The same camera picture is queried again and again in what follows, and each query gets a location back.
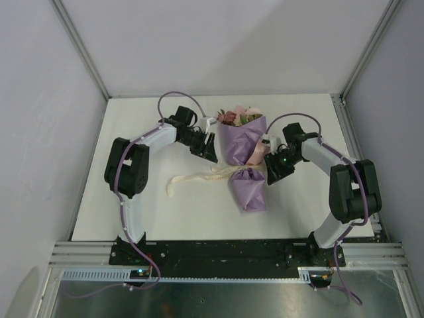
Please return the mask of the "pink wrapping paper sheet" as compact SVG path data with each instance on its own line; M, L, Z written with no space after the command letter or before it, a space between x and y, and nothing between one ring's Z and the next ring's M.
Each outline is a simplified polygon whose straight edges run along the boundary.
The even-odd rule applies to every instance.
M247 213L265 212L266 116L259 109L237 106L219 110L217 120L221 154L230 167L229 184L238 206Z

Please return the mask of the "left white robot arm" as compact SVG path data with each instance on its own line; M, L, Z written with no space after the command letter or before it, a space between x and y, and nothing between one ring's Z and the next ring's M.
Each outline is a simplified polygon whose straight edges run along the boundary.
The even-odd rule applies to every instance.
M140 264L146 257L146 248L139 244L145 228L137 196L148 183L150 157L178 142L194 156L217 163L215 133L209 131L214 123L212 117L199 120L193 110L179 106L175 114L161 118L150 131L132 140L118 137L113 141L104 180L119 199L122 226L119 238L128 243L123 256L131 264Z

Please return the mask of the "dark pink rose stem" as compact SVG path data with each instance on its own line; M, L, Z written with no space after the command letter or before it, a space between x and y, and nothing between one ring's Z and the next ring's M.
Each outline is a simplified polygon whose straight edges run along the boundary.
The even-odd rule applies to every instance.
M223 125L235 126L237 114L233 111L224 111L221 109L218 111L217 121Z

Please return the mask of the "cream ribbon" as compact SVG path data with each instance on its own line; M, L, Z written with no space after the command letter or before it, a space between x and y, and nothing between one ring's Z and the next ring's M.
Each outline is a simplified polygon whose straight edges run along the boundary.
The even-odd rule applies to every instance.
M192 180L203 180L205 182L218 181L218 180L226 180L229 179L233 174L239 172L241 170L247 169L257 170L264 175L266 175L265 165L242 165L242 166L227 166L225 168L220 168L219 165L214 165L211 167L211 172L208 174L205 173L195 173L191 175L180 175L174 176L170 179L168 184L166 185L166 194L168 197L173 197L175 194L174 185L181 182L188 182Z

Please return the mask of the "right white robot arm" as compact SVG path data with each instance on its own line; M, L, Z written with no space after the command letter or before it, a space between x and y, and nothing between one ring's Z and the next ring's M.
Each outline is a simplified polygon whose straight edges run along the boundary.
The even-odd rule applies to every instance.
M285 144L263 134L262 143L270 151L264 157L267 183L272 185L295 172L295 165L311 162L329 177L330 213L311 232L305 245L286 249L288 266L328 266L332 258L341 261L338 247L355 226L363 226L379 212L382 199L375 165L370 160L349 158L327 144L316 132L306 133L299 123L283 129Z

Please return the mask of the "light pink rose stem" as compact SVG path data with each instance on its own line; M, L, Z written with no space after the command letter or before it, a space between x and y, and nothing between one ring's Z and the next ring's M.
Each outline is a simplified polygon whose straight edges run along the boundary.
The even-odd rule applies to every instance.
M259 119L263 116L261 110L254 107L246 108L243 106L238 106L235 111L237 113L235 123L239 127L248 124L256 119Z

